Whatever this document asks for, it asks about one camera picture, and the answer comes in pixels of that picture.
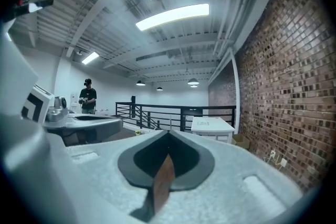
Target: person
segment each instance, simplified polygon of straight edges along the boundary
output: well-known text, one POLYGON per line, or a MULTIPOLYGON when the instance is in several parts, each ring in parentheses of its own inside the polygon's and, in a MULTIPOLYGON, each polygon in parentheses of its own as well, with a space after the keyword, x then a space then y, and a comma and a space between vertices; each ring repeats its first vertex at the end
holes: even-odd
POLYGON ((83 114, 94 114, 94 108, 96 106, 97 93, 94 88, 91 87, 91 79, 85 80, 86 88, 80 91, 79 98, 87 98, 87 101, 82 104, 83 114))

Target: vr headset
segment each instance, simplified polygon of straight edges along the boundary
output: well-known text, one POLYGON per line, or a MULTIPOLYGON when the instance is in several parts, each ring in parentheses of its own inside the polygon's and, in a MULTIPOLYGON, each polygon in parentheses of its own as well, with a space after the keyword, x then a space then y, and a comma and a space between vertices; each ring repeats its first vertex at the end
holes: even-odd
POLYGON ((86 79, 84 82, 84 86, 90 85, 92 83, 91 79, 86 79))

